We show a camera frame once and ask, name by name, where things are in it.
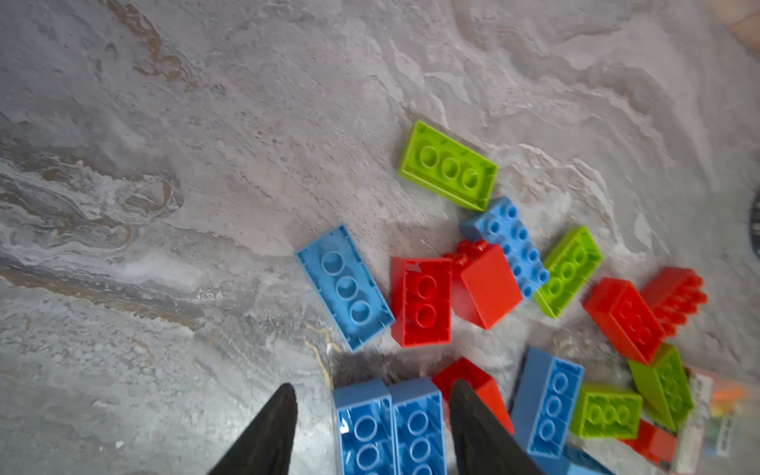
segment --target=green toy brick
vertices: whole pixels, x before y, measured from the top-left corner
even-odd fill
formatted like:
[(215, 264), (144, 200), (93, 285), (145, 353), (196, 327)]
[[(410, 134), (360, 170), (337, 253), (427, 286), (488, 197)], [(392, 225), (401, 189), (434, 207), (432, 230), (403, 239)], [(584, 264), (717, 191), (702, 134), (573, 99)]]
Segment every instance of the green toy brick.
[(498, 167), (456, 140), (417, 121), (399, 175), (476, 211), (488, 207)]
[(581, 385), (570, 432), (581, 439), (635, 439), (644, 398), (624, 389)]
[(534, 296), (541, 311), (557, 318), (601, 261), (602, 253), (586, 226), (577, 227), (565, 235), (543, 260), (551, 278)]
[(628, 365), (639, 394), (644, 396), (644, 408), (654, 422), (678, 431), (692, 409), (689, 380), (681, 363), (678, 348), (663, 343), (649, 366), (631, 359)]

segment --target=marble surface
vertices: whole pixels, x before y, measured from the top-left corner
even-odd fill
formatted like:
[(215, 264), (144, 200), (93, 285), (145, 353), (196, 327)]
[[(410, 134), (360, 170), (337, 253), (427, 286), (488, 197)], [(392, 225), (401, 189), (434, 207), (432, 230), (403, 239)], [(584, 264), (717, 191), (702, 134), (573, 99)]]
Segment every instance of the marble surface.
[(595, 280), (695, 268), (684, 360), (760, 380), (760, 62), (698, 2), (6, 1), (0, 38), (3, 473), (205, 473), (285, 381), (291, 474), (334, 473), (333, 385), (465, 355), (508, 397), (529, 342), (628, 384), (578, 301), (347, 353), (293, 251), (344, 222), (387, 295), (390, 256), (453, 248), (467, 213), (395, 174), (417, 118), (499, 165), (542, 252), (583, 223)]

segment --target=toy brick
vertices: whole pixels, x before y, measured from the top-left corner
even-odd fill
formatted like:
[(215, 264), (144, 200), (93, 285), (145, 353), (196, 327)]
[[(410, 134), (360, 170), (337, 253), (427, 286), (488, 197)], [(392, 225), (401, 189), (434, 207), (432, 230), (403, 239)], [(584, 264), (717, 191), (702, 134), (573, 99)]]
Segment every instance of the toy brick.
[(485, 211), (499, 168), (456, 140), (417, 121), (399, 175), (454, 203)]
[(648, 363), (665, 332), (644, 299), (627, 280), (605, 277), (583, 304), (618, 353)]
[(675, 336), (677, 327), (685, 325), (689, 316), (707, 303), (708, 296), (701, 291), (704, 283), (694, 269), (663, 268), (641, 290), (641, 298), (660, 321), (666, 336)]
[(621, 442), (666, 472), (670, 470), (678, 445), (678, 439), (645, 420), (638, 425), (636, 439)]
[(533, 247), (518, 209), (509, 198), (491, 200), (488, 211), (462, 221), (459, 230), (472, 242), (484, 239), (502, 248), (525, 299), (549, 282), (549, 272), (541, 263), (541, 255)]
[(520, 288), (497, 245), (462, 241), (452, 263), (451, 307), (459, 318), (489, 330), (522, 301)]
[(602, 385), (581, 385), (570, 432), (582, 439), (635, 439), (644, 399)]
[(396, 475), (391, 393), (379, 379), (333, 391), (339, 475)]
[(528, 455), (560, 457), (583, 373), (583, 366), (528, 350), (511, 412), (515, 440)]
[(543, 260), (551, 278), (534, 296), (541, 311), (557, 318), (601, 262), (602, 253), (586, 226), (566, 234)]
[(559, 459), (534, 457), (546, 475), (615, 475), (580, 448), (566, 445)]
[(296, 255), (352, 352), (395, 321), (343, 224)]
[(443, 400), (429, 378), (388, 386), (393, 400), (396, 473), (445, 475)]
[(515, 428), (509, 418), (509, 412), (507, 412), (507, 407), (504, 404), (502, 393), (499, 392), (496, 380), (487, 372), (475, 366), (467, 358), (460, 358), (455, 361), (448, 368), (433, 377), (432, 382), (441, 390), (443, 400), (448, 403), (451, 389), (458, 379), (465, 380), (475, 390), (475, 394), (488, 406), (493, 415), (496, 416), (496, 419), (507, 429), (507, 432), (510, 434), (515, 433)]
[(632, 360), (628, 365), (636, 390), (644, 396), (647, 412), (654, 422), (678, 431), (694, 408), (678, 348), (662, 344), (649, 366)]
[(451, 342), (451, 259), (391, 259), (391, 335), (403, 348)]

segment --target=orange object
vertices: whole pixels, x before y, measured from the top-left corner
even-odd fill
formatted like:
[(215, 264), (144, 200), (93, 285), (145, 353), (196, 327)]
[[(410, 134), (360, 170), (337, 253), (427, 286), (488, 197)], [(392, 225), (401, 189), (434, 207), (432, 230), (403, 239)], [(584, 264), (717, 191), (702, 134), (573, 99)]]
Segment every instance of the orange object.
[(636, 439), (620, 442), (666, 472), (670, 469), (670, 463), (673, 462), (673, 454), (678, 445), (678, 439), (645, 420), (638, 423)]
[(462, 241), (455, 255), (443, 257), (454, 264), (451, 306), (460, 318), (488, 330), (522, 302), (520, 287), (500, 246), (484, 240)]
[(689, 315), (707, 303), (708, 296), (701, 291), (704, 283), (694, 269), (664, 268), (641, 289), (641, 298), (662, 324), (666, 336), (675, 336), (677, 327), (685, 325)]
[(448, 404), (448, 398), (451, 396), (454, 382), (458, 379), (465, 380), (475, 390), (478, 397), (486, 403), (486, 406), (507, 429), (507, 432), (510, 434), (515, 433), (512, 419), (509, 418), (509, 412), (507, 412), (507, 407), (504, 404), (504, 399), (502, 399), (502, 393), (499, 392), (496, 380), (487, 372), (475, 366), (467, 358), (458, 359), (432, 379), (433, 384), (441, 390), (446, 404)]
[(451, 259), (391, 259), (391, 336), (403, 348), (451, 342)]
[(665, 331), (633, 284), (605, 277), (583, 304), (618, 353), (648, 365)]

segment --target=light blue building block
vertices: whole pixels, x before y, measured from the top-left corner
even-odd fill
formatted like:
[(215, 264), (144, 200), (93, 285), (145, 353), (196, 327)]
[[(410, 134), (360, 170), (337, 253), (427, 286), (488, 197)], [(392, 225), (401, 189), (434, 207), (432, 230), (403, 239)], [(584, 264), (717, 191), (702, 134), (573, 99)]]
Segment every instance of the light blue building block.
[(441, 391), (430, 378), (388, 386), (398, 475), (446, 475)]
[(583, 366), (530, 347), (510, 417), (515, 440), (530, 456), (557, 459), (565, 447)]
[(472, 242), (485, 239), (489, 244), (502, 247), (523, 294), (523, 302), (549, 282), (549, 272), (541, 262), (541, 254), (533, 247), (527, 228), (520, 221), (518, 209), (509, 198), (491, 200), (485, 213), (462, 221), (459, 230)]
[(343, 224), (296, 256), (352, 352), (396, 321)]
[(546, 475), (615, 475), (580, 448), (565, 446), (559, 459), (533, 457)]
[(338, 475), (396, 475), (391, 393), (374, 379), (333, 391)]

